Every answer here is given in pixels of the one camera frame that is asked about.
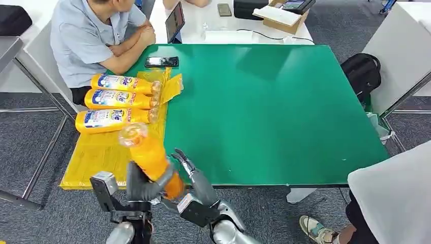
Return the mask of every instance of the yellow plastic sheet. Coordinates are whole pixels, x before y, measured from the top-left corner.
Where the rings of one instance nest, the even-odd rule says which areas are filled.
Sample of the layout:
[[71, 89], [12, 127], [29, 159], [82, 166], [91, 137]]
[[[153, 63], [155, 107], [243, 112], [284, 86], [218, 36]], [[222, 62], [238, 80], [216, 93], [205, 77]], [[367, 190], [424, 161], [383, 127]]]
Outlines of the yellow plastic sheet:
[[[148, 126], [162, 140], [165, 136], [168, 101], [181, 93], [182, 75], [170, 78], [171, 69], [154, 69], [138, 72], [138, 78], [162, 83], [161, 105], [158, 120]], [[118, 186], [126, 186], [126, 165], [130, 161], [129, 149], [118, 144], [118, 131], [99, 134], [81, 134], [76, 142], [69, 165], [61, 180], [60, 187], [65, 190], [91, 189], [90, 177], [104, 170], [115, 175]]]

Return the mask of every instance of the black pants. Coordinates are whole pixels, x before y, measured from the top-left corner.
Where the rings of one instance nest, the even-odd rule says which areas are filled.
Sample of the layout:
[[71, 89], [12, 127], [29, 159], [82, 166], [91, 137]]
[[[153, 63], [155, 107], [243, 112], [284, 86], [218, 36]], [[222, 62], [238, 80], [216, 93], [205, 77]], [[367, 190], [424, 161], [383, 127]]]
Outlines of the black pants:
[[346, 215], [350, 223], [355, 226], [356, 231], [348, 244], [379, 244], [368, 227], [352, 191], [349, 192], [349, 195], [352, 201], [346, 207]]
[[91, 89], [91, 86], [83, 86], [80, 88], [70, 88], [70, 90], [72, 91], [73, 103], [86, 107], [84, 98], [90, 89]]

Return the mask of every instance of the man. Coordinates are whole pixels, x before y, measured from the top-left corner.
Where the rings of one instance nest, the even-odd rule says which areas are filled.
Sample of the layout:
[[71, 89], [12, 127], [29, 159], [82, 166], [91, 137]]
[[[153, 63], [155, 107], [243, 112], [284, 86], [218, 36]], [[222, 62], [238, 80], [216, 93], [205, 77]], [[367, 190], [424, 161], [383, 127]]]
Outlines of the man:
[[301, 229], [319, 244], [430, 243], [431, 141], [348, 176], [352, 223], [341, 233], [302, 216]]
[[[51, 48], [58, 70], [83, 105], [94, 74], [125, 73], [156, 41], [134, 0], [59, 0], [51, 19]], [[125, 40], [128, 25], [136, 31]]]
[[[203, 8], [209, 4], [211, 0], [186, 0], [189, 4], [193, 4], [198, 6], [199, 8]], [[163, 5], [166, 9], [171, 10], [178, 3], [178, 0], [163, 0]]]

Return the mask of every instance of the man's hand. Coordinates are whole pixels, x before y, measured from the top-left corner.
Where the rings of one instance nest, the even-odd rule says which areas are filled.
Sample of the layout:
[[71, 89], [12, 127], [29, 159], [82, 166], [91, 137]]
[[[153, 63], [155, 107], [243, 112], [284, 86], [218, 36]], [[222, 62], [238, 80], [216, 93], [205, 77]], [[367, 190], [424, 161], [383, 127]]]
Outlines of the man's hand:
[[156, 43], [156, 35], [151, 27], [145, 28], [139, 36], [138, 42], [143, 42], [146, 46]]
[[125, 52], [128, 50], [128, 49], [125, 47], [125, 45], [123, 45], [123, 44], [109, 46], [109, 49], [111, 49], [112, 53], [113, 53], [116, 57], [119, 57], [121, 54], [125, 53]]

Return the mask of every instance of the green tabletop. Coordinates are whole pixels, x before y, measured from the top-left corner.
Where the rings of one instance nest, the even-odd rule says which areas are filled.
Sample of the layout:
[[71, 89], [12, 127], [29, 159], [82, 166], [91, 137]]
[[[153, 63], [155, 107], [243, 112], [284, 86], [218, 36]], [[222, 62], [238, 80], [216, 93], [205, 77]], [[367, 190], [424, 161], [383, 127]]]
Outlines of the green tabletop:
[[147, 56], [179, 57], [165, 148], [214, 185], [346, 184], [388, 158], [328, 46], [152, 45], [127, 75]]

